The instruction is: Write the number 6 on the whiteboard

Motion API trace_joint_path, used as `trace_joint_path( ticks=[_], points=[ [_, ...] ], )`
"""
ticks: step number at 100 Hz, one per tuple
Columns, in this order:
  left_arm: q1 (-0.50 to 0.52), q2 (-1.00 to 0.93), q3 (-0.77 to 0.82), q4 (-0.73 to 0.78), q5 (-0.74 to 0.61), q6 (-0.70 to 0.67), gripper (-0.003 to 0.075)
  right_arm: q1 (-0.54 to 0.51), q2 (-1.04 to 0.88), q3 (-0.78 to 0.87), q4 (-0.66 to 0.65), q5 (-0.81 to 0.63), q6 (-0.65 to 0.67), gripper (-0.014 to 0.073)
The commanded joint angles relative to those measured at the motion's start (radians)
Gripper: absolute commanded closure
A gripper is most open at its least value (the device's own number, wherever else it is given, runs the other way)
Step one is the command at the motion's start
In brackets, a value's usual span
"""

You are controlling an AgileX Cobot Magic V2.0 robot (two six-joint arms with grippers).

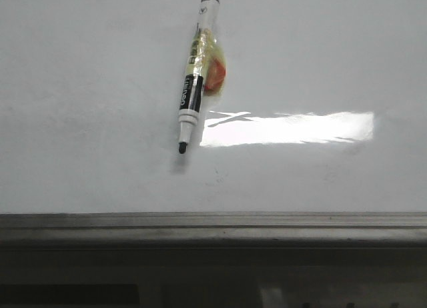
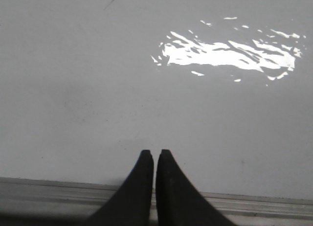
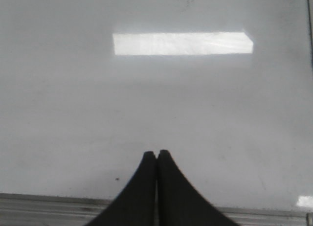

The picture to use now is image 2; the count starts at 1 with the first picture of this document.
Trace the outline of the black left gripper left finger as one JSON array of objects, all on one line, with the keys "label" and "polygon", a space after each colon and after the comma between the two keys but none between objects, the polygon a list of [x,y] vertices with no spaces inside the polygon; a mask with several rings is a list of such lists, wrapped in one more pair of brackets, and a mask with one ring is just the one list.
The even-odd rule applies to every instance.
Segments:
[{"label": "black left gripper left finger", "polygon": [[154,161],[149,150],[139,158],[117,192],[85,221],[87,226],[147,226],[149,224]]}]

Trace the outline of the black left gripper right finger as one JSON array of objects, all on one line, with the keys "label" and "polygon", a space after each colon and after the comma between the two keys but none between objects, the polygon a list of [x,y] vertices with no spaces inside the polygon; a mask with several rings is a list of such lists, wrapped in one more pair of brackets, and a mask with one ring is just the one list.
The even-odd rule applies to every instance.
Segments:
[{"label": "black left gripper right finger", "polygon": [[169,150],[162,150],[158,159],[156,207],[160,226],[235,225],[197,191]]}]

